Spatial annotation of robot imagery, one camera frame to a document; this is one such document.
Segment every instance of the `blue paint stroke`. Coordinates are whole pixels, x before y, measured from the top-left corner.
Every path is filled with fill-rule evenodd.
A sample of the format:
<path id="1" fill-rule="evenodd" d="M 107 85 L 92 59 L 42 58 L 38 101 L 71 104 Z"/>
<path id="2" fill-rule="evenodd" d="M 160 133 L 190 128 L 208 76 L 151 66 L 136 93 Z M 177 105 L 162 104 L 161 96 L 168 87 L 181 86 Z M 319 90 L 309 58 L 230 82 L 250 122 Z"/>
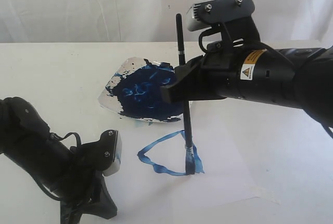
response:
<path id="1" fill-rule="evenodd" d="M 160 142 L 163 142 L 167 139 L 170 139 L 178 134 L 181 134 L 183 139 L 185 140 L 185 131 L 184 130 L 181 130 L 181 131 L 177 131 L 177 132 L 174 132 L 174 133 L 171 133 L 171 134 L 168 134 L 156 141 L 154 141 L 153 143 L 149 144 L 148 146 L 144 147 L 142 150 L 140 150 L 138 153 L 137 153 L 137 156 L 139 158 L 140 161 L 142 161 L 143 163 L 146 163 L 146 164 L 149 164 L 149 165 L 152 165 L 154 171 L 156 173 L 167 173 L 171 176 L 186 176 L 186 172 L 175 172 L 175 171 L 172 171 L 168 168 L 166 168 L 165 166 L 163 165 L 159 165 L 159 164 L 156 164 L 154 163 L 153 161 L 150 160 L 150 158 L 148 156 L 146 156 L 145 154 L 151 150 L 156 144 L 160 143 Z M 193 157 L 193 160 L 190 158 L 190 162 L 192 162 L 195 166 L 195 173 L 204 173 L 204 170 L 203 170 L 203 165 L 202 165 L 202 162 L 201 162 L 201 159 L 198 155 L 198 150 L 196 148 L 196 146 L 193 144 L 193 156 L 192 156 L 192 153 L 190 154 L 191 157 Z"/>
<path id="2" fill-rule="evenodd" d="M 167 63 L 154 65 L 145 59 L 146 65 L 130 75 L 121 75 L 120 82 L 113 88 L 106 86 L 108 96 L 116 96 L 122 105 L 120 115 L 135 119 L 156 119 L 159 121 L 179 121 L 183 113 L 182 103 L 169 104 L 163 101 L 160 87 L 176 81 L 173 67 Z"/>

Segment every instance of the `white backdrop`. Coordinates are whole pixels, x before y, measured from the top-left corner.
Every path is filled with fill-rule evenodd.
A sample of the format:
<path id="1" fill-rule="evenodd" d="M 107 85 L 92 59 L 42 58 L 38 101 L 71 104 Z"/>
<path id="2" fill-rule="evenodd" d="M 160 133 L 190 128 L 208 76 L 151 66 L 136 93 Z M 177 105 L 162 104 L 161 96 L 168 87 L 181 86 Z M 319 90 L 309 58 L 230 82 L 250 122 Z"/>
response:
<path id="1" fill-rule="evenodd" d="M 174 17 L 204 0 L 0 0 L 0 42 L 175 41 Z M 262 39 L 333 43 L 333 0 L 254 0 Z M 185 31 L 186 41 L 198 33 Z"/>

